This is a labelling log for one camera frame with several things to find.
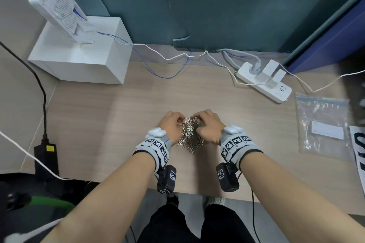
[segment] wrist-mounted device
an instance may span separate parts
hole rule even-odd
[[[216,167],[219,183],[223,191],[234,192],[240,188],[236,172],[240,170],[242,159],[249,153],[262,150],[246,135],[243,128],[230,125],[224,128],[219,139],[221,155],[226,161]]]
[[[153,157],[156,163],[154,174],[158,174],[157,191],[162,194],[169,194],[175,189],[176,168],[166,165],[170,158],[171,145],[172,142],[166,136],[166,131],[154,128],[148,131],[146,140],[137,145],[133,153],[145,152]]]

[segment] shoe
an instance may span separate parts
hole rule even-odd
[[[204,216],[205,216],[205,209],[209,206],[209,205],[225,205],[226,203],[226,198],[221,198],[221,197],[210,197],[210,196],[204,196],[203,197],[203,211],[204,211]]]
[[[167,196],[167,200],[166,200],[166,204],[169,205],[174,205],[175,207],[179,207],[179,197],[175,192],[170,193]]]

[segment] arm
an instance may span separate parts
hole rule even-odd
[[[159,127],[176,144],[185,117],[168,112]],[[136,153],[101,182],[42,242],[121,242],[155,170],[149,153]]]
[[[225,125],[218,115],[210,110],[195,115],[206,125],[197,132],[219,144]],[[240,162],[240,170],[290,242],[365,241],[365,228],[265,154],[247,154]]]

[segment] teal partition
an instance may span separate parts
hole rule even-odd
[[[285,52],[348,0],[76,0],[86,15],[121,17],[133,42]]]

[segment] white paper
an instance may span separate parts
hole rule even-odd
[[[357,171],[365,194],[365,127],[350,126],[352,146],[354,148]]]
[[[342,127],[332,126],[317,121],[312,121],[312,133],[344,139],[344,129]]]

